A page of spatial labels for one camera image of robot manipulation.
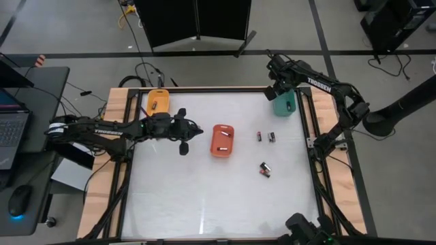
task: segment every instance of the white table surface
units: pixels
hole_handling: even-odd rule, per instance
[[[142,101],[145,108],[146,95]],[[275,116],[263,93],[171,94],[171,115],[179,108],[204,133],[188,142],[187,156],[169,140],[136,146],[123,239],[277,238],[289,233],[285,221],[296,212],[317,224],[298,109]],[[235,129],[228,159],[211,155],[216,124]],[[271,131],[275,143],[268,142]],[[270,178],[259,173],[262,162],[271,167]]]

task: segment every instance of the floor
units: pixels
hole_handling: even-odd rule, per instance
[[[360,28],[363,13],[357,12],[351,0],[254,0],[251,7],[250,29],[258,32],[248,50],[294,50],[312,68],[325,74],[335,73],[343,82],[356,85],[364,98],[378,110],[410,91],[433,75],[431,61],[435,55],[412,55],[407,67],[410,80],[392,77],[369,67],[371,56],[338,55],[340,52],[320,50],[322,45],[313,21],[314,3],[324,31],[329,51],[370,50],[369,42]],[[62,59],[47,59],[45,66],[71,68],[69,82],[107,98],[111,87],[122,78],[135,73],[140,62],[127,27],[120,30],[117,20],[121,10],[115,0],[0,0],[0,33],[11,17],[16,19],[7,37],[0,37],[0,52],[6,54],[47,54]],[[129,21],[134,28],[142,52],[151,50],[144,31],[138,27],[136,16]],[[436,22],[433,14],[400,49],[436,49],[436,34],[427,33],[425,26]],[[156,48],[156,51],[235,50],[238,41],[204,38],[198,42],[185,40]],[[87,54],[132,53],[132,57],[87,58]],[[249,86],[268,85],[265,55],[147,57],[150,62],[173,78],[180,86]],[[328,68],[331,60],[332,70]],[[397,72],[394,56],[384,59],[381,67]],[[139,74],[146,74],[139,69]],[[156,83],[155,74],[151,80]],[[129,86],[137,86],[131,81]],[[94,116],[101,102],[93,97],[81,97],[80,91],[67,85],[64,96],[85,115]],[[436,103],[402,120],[396,135],[382,142],[353,134],[365,186],[369,196],[377,233],[380,237],[436,240],[433,231],[436,219],[436,165],[433,137]],[[81,216],[81,194],[55,196],[50,215],[59,225],[51,230],[43,225],[34,235],[23,238],[0,238],[0,244],[50,244],[75,238]]]

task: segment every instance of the teal container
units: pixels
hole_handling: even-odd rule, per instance
[[[295,92],[291,89],[289,92],[279,95],[273,101],[274,114],[277,116],[291,116],[296,110]]]

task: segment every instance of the laptop keyboard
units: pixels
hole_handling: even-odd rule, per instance
[[[0,147],[17,146],[24,126],[23,120],[0,120]]]

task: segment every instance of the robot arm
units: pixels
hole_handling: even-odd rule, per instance
[[[296,88],[305,82],[333,96],[339,114],[338,123],[328,132],[320,135],[313,143],[312,157],[317,160],[326,158],[334,149],[335,140],[346,129],[357,126],[369,113],[369,104],[364,101],[357,89],[348,83],[338,82],[312,70],[304,61],[284,61],[280,54],[271,56],[266,66],[269,78],[274,85],[265,90],[268,100]],[[347,98],[352,103],[347,105]]]
[[[171,117],[168,113],[156,113],[142,120],[119,123],[73,115],[59,116],[50,121],[46,134],[56,144],[76,142],[90,149],[106,150],[113,161],[126,161],[127,140],[135,143],[149,139],[166,138],[181,141],[181,155],[189,151],[186,143],[194,136],[203,133],[194,121],[185,119],[186,110],[180,109]],[[116,135],[108,139],[103,135]]]

